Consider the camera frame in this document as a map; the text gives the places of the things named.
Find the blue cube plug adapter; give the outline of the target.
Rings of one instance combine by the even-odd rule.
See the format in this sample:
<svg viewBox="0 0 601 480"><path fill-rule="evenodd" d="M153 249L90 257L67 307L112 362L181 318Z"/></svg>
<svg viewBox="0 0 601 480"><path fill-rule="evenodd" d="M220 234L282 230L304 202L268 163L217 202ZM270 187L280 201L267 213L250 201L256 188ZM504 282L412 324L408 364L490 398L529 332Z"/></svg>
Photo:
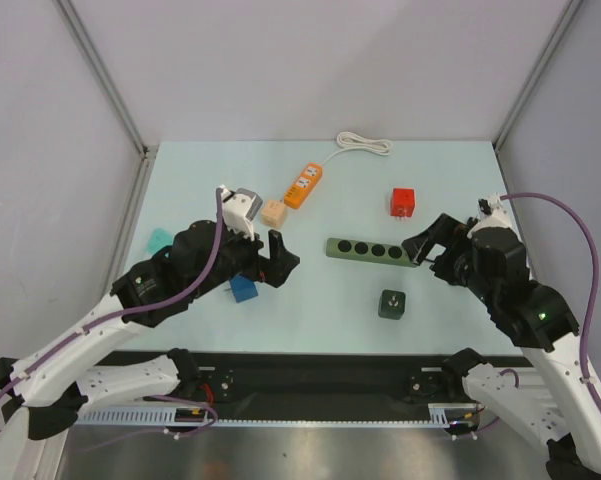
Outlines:
<svg viewBox="0 0 601 480"><path fill-rule="evenodd" d="M255 282L242 275L236 275L229 281L229 291L236 303L242 303L258 296Z"/></svg>

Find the beige cube plug adapter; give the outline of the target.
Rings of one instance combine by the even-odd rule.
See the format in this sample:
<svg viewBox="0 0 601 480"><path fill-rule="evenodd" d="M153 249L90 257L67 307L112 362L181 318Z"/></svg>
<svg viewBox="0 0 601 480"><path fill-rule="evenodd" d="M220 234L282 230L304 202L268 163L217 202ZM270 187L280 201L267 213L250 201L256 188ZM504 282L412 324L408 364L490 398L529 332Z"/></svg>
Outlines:
<svg viewBox="0 0 601 480"><path fill-rule="evenodd" d="M287 219L287 206L281 200L267 200L261 210L261 222L272 229L280 230Z"/></svg>

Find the dark green cube plug adapter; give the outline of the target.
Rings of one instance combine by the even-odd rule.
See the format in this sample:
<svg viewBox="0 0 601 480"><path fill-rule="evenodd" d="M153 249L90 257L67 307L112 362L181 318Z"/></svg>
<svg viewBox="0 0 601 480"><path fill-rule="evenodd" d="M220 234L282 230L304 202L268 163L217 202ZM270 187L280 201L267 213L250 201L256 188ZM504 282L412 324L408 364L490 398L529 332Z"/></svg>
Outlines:
<svg viewBox="0 0 601 480"><path fill-rule="evenodd" d="M377 313L380 318L400 320L405 312L406 294L403 291L385 289L381 292Z"/></svg>

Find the olive green power strip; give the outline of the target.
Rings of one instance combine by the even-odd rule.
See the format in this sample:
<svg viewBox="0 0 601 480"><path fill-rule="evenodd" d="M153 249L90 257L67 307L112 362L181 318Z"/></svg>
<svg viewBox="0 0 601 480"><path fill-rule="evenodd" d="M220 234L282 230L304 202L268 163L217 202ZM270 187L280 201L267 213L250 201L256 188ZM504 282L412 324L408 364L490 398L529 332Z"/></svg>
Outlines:
<svg viewBox="0 0 601 480"><path fill-rule="evenodd" d="M328 238L325 254L329 258L415 268L401 246L360 240Z"/></svg>

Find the teal triangular power strip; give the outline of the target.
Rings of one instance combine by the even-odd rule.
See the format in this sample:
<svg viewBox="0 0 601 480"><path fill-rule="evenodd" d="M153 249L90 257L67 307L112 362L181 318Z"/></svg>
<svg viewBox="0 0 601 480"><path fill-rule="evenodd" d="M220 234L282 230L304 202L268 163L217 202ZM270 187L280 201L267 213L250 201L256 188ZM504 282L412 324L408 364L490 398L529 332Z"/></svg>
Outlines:
<svg viewBox="0 0 601 480"><path fill-rule="evenodd" d="M162 248L170 246L173 243L173 235L164 230L163 228L155 228L147 242L146 252L148 255L153 256L159 252Z"/></svg>

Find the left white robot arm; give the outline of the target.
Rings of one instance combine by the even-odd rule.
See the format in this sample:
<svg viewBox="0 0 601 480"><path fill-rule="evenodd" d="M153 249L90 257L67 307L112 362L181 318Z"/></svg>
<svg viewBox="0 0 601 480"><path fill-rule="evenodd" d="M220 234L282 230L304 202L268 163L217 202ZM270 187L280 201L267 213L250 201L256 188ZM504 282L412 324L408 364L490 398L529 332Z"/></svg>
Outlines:
<svg viewBox="0 0 601 480"><path fill-rule="evenodd" d="M185 349L106 374L95 365L122 343L186 311L215 288L242 276L282 286L300 259L270 230L267 242L222 222L197 221L173 242L132 266L74 327L24 358L0 358L0 397L6 424L25 418L28 439L46 440L80 415L143 397L187 400L201 387L199 368Z"/></svg>

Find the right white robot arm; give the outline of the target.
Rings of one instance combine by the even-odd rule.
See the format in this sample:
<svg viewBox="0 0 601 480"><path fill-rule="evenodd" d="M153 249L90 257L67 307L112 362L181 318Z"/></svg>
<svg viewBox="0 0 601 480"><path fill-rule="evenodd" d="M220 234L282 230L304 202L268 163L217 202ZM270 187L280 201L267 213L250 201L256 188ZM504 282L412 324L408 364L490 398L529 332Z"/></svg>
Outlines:
<svg viewBox="0 0 601 480"><path fill-rule="evenodd" d="M462 223L442 214L422 233L403 241L414 265L436 245L443 247L430 269L452 286L470 290L496 328L518 347L548 389L555 409L500 379L471 349L460 366L441 376L453 401L468 397L541 449L553 479L601 479L601 405L584 383L578 355L584 332L566 300L530 276L524 244L505 212L491 210Z"/></svg>

